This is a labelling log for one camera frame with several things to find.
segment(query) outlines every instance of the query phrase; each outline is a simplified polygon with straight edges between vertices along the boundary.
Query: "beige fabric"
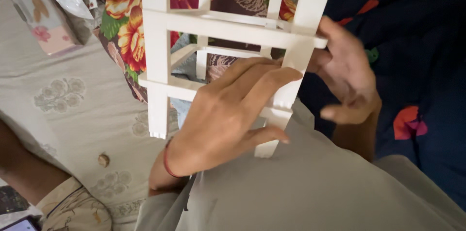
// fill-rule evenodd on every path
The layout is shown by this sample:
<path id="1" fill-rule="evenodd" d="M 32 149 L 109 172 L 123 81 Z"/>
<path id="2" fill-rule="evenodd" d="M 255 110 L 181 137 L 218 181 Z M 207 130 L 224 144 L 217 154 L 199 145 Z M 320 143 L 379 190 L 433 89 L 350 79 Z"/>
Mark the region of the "beige fabric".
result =
<path id="1" fill-rule="evenodd" d="M 43 231 L 109 231 L 110 214 L 74 177 L 66 180 L 36 206 L 47 218 Z"/>

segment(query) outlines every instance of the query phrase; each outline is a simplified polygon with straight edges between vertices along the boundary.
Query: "wrist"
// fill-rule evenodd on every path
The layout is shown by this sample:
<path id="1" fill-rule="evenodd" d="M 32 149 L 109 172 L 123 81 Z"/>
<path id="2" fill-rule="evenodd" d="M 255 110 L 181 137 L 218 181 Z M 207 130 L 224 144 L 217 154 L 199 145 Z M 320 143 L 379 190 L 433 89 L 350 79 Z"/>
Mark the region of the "wrist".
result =
<path id="1" fill-rule="evenodd" d="M 177 178 L 170 175 L 164 166 L 164 152 L 157 156 L 149 175 L 149 187 L 151 190 L 176 191 L 186 185 L 187 177 Z"/>
<path id="2" fill-rule="evenodd" d="M 166 166 L 172 174 L 178 176 L 189 176 L 195 174 L 195 160 L 198 157 L 196 151 L 189 149 L 187 142 L 183 140 L 179 133 L 170 141 L 170 147 L 166 152 Z"/>

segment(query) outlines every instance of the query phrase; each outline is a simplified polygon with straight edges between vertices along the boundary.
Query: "mobile phone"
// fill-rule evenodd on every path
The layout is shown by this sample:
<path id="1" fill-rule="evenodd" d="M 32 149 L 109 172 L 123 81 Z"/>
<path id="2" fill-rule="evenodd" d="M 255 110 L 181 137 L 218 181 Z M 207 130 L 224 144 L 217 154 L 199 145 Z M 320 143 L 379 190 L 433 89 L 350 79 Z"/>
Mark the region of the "mobile phone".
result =
<path id="1" fill-rule="evenodd" d="M 39 225 L 32 216 L 21 218 L 13 224 L 1 228 L 0 231 L 40 231 Z"/>

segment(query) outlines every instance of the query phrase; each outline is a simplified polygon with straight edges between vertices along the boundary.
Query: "gray cloth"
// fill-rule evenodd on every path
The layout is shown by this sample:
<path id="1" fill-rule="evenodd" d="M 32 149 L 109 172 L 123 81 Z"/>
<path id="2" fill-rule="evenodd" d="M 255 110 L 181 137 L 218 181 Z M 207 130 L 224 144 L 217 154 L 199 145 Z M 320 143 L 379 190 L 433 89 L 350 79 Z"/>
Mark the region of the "gray cloth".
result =
<path id="1" fill-rule="evenodd" d="M 312 129 L 298 100 L 290 145 L 197 174 L 183 192 L 148 198 L 136 231 L 466 230 L 466 214 L 409 160 L 374 164 Z"/>

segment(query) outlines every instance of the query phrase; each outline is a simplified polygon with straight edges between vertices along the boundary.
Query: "hand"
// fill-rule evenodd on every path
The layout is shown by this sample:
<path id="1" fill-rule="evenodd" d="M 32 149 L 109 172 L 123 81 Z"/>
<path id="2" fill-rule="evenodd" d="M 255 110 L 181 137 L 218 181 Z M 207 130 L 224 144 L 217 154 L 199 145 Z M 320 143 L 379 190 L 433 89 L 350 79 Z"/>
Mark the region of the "hand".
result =
<path id="1" fill-rule="evenodd" d="M 302 78 L 267 58 L 237 60 L 224 75 L 201 87 L 181 130 L 167 149 L 176 175 L 191 175 L 230 161 L 256 145 L 288 141 L 274 126 L 249 130 L 265 104 L 282 86 Z"/>
<path id="2" fill-rule="evenodd" d="M 380 106 L 376 78 L 361 42 L 345 28 L 323 17 L 318 33 L 328 38 L 328 49 L 314 49 L 307 71 L 323 79 L 341 105 L 321 110 L 337 124 L 360 124 Z"/>

